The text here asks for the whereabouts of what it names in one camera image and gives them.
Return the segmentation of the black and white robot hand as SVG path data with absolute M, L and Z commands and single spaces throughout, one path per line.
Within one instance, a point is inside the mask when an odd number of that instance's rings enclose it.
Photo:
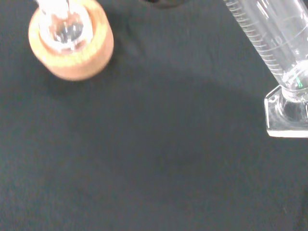
M 175 8 L 188 2 L 188 0 L 141 0 L 148 6 L 158 9 Z

